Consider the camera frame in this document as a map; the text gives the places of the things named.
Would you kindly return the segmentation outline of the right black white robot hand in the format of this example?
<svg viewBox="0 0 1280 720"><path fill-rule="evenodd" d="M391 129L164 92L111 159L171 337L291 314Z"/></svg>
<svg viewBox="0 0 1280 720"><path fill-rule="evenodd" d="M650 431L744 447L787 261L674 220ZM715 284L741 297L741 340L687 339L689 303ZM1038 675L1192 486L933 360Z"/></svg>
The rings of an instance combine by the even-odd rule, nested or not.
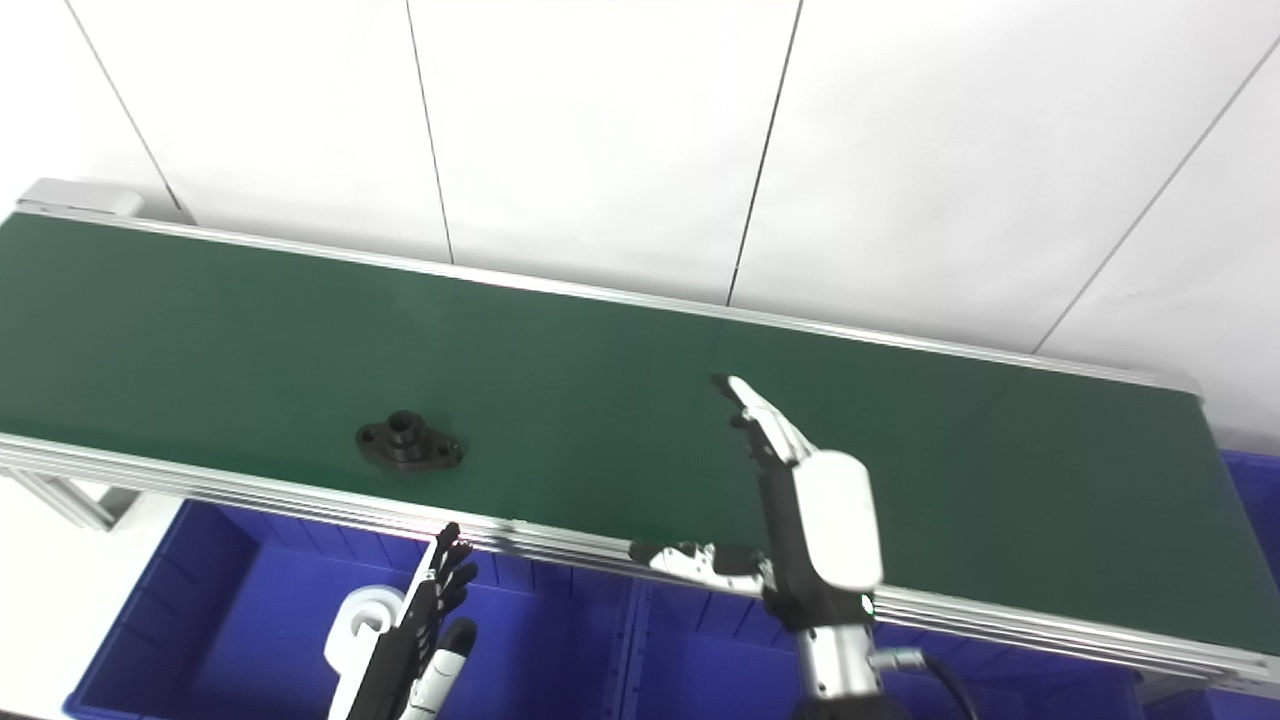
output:
<svg viewBox="0 0 1280 720"><path fill-rule="evenodd" d="M750 591L794 635L874 621L884 580L870 474L850 454L820 448L744 378L717 373L713 386L737 413L731 424L759 468L765 547L635 541L632 562L726 591Z"/></svg>

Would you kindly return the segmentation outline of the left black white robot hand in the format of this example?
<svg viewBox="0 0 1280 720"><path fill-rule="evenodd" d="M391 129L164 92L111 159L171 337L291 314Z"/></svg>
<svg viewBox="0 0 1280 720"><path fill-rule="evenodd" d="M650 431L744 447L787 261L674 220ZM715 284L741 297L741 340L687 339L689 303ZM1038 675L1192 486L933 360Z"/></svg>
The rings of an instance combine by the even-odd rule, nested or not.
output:
<svg viewBox="0 0 1280 720"><path fill-rule="evenodd" d="M451 521L424 553L383 632L358 641L353 671L339 680L332 719L438 719L477 639L470 618L452 618L477 577L474 547Z"/></svg>

